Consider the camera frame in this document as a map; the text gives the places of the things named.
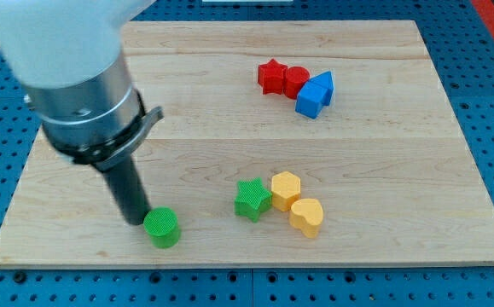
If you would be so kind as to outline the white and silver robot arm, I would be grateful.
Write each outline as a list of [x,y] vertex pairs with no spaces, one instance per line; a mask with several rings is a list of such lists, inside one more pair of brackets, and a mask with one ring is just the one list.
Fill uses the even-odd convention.
[[0,51],[58,152],[99,171],[131,168],[162,117],[147,112],[121,28],[152,0],[0,0]]

